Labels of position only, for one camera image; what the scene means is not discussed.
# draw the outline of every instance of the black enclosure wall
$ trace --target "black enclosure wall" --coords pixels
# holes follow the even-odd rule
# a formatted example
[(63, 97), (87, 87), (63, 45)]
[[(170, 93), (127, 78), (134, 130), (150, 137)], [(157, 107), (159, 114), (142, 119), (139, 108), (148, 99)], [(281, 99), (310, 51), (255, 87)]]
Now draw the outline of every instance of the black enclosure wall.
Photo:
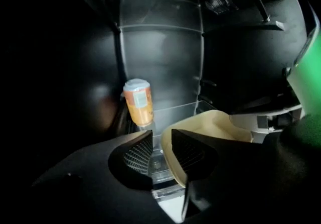
[(8, 135), (24, 150), (15, 171), (32, 181), (106, 140), (122, 84), (115, 35), (83, 0), (10, 2)]

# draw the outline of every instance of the can label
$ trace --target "can label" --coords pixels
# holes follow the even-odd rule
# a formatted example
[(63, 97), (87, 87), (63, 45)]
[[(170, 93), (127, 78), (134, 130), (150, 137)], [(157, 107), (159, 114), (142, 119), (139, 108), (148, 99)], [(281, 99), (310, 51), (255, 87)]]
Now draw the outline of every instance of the can label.
[(152, 123), (153, 110), (150, 87), (139, 91), (124, 91), (132, 121), (138, 126)]

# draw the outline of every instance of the orange can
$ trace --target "orange can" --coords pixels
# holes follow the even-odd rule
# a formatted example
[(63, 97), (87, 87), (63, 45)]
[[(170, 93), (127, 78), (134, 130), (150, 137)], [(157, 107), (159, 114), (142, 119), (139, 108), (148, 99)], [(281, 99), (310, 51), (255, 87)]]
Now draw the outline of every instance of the orange can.
[(152, 123), (150, 84), (143, 79), (131, 79), (126, 82), (124, 95), (132, 121), (138, 126), (147, 126)]

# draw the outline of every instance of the white can lid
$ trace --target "white can lid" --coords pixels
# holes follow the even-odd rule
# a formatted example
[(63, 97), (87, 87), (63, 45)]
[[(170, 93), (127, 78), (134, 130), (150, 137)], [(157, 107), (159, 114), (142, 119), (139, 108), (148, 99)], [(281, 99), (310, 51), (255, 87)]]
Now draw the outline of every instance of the white can lid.
[(150, 84), (146, 80), (134, 78), (127, 81), (123, 89), (124, 91), (135, 92), (148, 87), (150, 87)]

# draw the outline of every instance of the beige tray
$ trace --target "beige tray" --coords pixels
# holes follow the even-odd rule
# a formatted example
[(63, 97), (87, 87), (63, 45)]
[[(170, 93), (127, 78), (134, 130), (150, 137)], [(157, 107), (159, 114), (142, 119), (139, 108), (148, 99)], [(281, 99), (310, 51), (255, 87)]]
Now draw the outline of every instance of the beige tray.
[(252, 142), (249, 131), (234, 126), (230, 122), (229, 115), (219, 110), (206, 111), (167, 127), (162, 133), (161, 144), (168, 167), (182, 187), (186, 185), (187, 176), (172, 150), (172, 129), (187, 130), (222, 139)]

